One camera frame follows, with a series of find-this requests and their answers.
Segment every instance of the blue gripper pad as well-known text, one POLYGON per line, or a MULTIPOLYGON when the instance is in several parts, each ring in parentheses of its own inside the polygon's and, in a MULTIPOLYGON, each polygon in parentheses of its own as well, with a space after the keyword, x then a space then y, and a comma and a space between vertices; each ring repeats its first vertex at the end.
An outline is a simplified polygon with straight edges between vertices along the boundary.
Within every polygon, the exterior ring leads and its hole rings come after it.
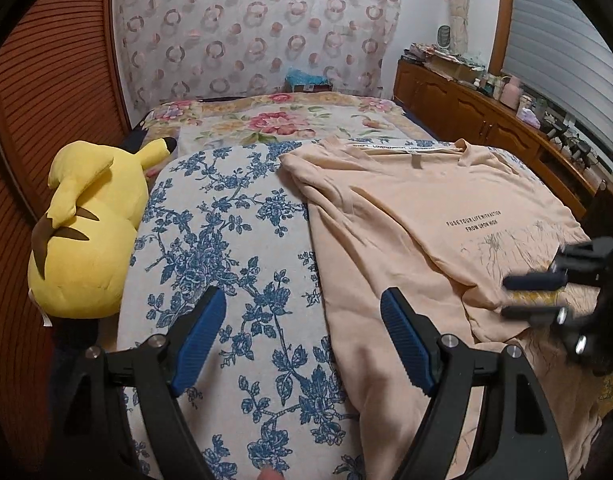
POLYGON ((218 331, 226 317, 226 297, 224 291, 210 287, 205 295, 211 294, 202 313, 190 328, 189 333, 180 347, 175 364, 175 375, 171 381, 171 390, 176 397, 184 393, 184 390, 193 386, 200 375, 200 371, 206 361, 208 352, 218 331))
POLYGON ((392 289, 384 291, 380 301, 380 313, 391 336, 391 341, 393 341, 411 383, 430 396, 435 387, 435 380, 431 373, 429 351, 411 326, 402 307, 392 289))

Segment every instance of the window blind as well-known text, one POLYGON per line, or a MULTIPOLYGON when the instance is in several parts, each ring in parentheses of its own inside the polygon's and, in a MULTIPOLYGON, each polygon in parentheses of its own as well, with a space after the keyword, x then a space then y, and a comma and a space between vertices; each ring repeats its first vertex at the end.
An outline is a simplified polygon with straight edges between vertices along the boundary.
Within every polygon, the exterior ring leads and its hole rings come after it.
POLYGON ((513 0, 503 70, 575 116, 613 151, 613 54, 572 0, 513 0))

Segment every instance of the pink bottle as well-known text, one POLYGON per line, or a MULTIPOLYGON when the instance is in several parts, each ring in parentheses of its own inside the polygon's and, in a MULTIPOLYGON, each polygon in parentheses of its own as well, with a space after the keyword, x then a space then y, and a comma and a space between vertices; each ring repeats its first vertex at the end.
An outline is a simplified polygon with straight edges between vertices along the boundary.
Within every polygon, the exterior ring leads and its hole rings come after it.
POLYGON ((510 81, 504 85, 502 96, 499 98, 499 102, 507 105, 513 110, 517 110, 519 105, 519 98, 522 95, 522 88, 519 86, 522 84, 517 77, 511 76, 510 81))

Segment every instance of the silver bolt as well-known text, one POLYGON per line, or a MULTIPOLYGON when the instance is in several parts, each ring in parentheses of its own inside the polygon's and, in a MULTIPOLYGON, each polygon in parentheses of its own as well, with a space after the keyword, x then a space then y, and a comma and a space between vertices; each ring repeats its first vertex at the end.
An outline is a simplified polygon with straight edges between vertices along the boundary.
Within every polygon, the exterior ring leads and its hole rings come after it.
POLYGON ((155 334, 152 335, 147 342, 149 346, 153 348, 162 348, 164 343, 166 343, 166 338, 162 334, 155 334))
POLYGON ((89 346, 84 352, 87 359, 97 359, 102 354, 102 350, 99 346, 89 346))
POLYGON ((564 321, 566 321, 566 309, 562 307, 560 311, 557 313, 557 324, 563 325, 564 321))
POLYGON ((584 348, 586 348, 586 336, 580 336, 579 339, 577 340, 577 344, 575 345, 575 353, 577 355, 581 355, 582 352, 584 351, 584 348))
POLYGON ((509 345, 507 346, 507 353, 513 358, 517 359, 522 356, 522 348, 517 345, 509 345))
POLYGON ((455 348, 460 340, 453 334, 445 334, 442 336, 442 344, 447 348, 455 348))

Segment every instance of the pikachu plush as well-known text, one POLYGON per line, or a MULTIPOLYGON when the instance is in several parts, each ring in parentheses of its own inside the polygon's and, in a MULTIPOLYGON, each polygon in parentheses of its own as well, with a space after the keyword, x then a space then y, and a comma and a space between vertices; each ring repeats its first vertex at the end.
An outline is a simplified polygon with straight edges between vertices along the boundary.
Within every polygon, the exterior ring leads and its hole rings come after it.
POLYGON ((136 154, 78 140, 56 155, 55 189, 31 235, 29 296, 50 316, 98 318, 120 309, 128 263, 148 200, 144 171, 176 147, 157 139, 136 154))

